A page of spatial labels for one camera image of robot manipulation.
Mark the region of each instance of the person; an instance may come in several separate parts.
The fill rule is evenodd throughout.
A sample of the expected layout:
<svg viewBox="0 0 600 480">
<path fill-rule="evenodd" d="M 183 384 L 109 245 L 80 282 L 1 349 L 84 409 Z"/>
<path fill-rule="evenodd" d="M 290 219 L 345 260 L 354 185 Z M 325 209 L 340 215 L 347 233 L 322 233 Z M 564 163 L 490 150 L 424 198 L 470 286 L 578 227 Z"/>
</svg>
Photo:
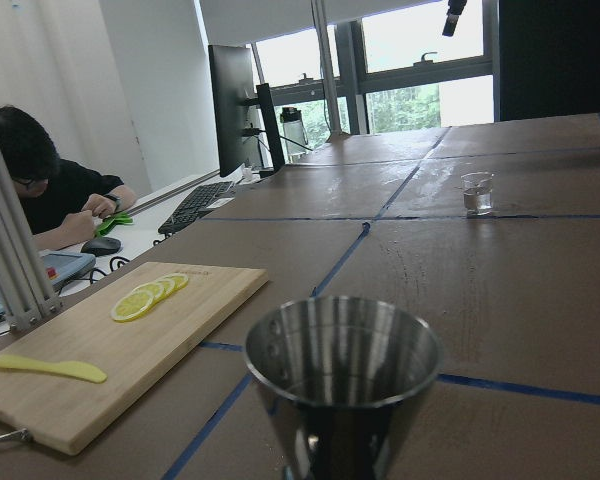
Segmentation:
<svg viewBox="0 0 600 480">
<path fill-rule="evenodd" d="M 95 235 L 94 217 L 132 206 L 137 196 L 120 177 L 60 158 L 31 115 L 0 106 L 0 151 L 40 250 L 59 250 Z"/>
</svg>

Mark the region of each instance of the wristwatch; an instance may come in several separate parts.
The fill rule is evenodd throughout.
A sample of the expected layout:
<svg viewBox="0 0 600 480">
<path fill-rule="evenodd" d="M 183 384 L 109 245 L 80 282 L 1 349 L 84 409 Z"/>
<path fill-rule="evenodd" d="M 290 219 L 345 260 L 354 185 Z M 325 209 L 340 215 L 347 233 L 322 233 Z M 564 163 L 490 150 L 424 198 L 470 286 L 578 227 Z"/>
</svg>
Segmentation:
<svg viewBox="0 0 600 480">
<path fill-rule="evenodd" d="M 116 204 L 116 208 L 113 213 L 117 213 L 118 210 L 120 210 L 120 207 L 122 206 L 122 199 L 120 199 L 120 197 L 113 195 L 112 193 L 107 193 L 106 195 L 103 195 L 103 197 L 112 200 Z"/>
</svg>

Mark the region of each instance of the clear bottle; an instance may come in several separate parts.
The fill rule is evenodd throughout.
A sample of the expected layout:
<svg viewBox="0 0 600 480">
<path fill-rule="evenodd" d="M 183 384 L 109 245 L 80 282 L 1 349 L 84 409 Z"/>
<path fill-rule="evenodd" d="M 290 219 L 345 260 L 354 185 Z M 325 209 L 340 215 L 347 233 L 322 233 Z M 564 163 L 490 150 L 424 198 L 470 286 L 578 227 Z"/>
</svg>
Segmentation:
<svg viewBox="0 0 600 480">
<path fill-rule="evenodd" d="M 302 111 L 296 107 L 282 107 L 280 122 L 284 132 L 289 163 L 294 163 L 306 153 L 309 143 L 302 123 Z"/>
</svg>

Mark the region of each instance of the black keyboard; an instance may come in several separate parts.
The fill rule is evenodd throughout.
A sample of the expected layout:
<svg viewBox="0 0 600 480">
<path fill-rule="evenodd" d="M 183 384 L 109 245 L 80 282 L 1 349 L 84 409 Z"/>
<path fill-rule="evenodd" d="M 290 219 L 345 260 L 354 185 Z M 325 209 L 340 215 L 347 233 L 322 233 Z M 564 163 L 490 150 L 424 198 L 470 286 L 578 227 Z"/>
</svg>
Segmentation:
<svg viewBox="0 0 600 480">
<path fill-rule="evenodd" d="M 158 233 L 170 235 L 191 225 L 199 217 L 199 211 L 206 208 L 219 196 L 225 193 L 233 182 L 218 182 L 200 185 L 193 189 L 187 197 L 180 202 L 173 213 L 158 228 Z"/>
</svg>

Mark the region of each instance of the brown table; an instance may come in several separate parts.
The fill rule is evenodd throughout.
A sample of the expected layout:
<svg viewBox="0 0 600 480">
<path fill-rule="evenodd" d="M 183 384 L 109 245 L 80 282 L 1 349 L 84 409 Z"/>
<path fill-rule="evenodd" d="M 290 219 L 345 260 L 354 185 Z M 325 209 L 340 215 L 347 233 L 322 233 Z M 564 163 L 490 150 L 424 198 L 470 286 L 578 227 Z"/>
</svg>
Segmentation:
<svg viewBox="0 0 600 480">
<path fill-rule="evenodd" d="M 0 445 L 0 478 L 279 480 L 242 344 L 312 293 L 396 303 L 442 338 L 390 479 L 600 478 L 600 114 L 350 137 L 306 161 L 75 295 L 150 260 L 271 279 L 78 456 Z M 496 212 L 467 219 L 459 176 L 479 170 Z"/>
</svg>

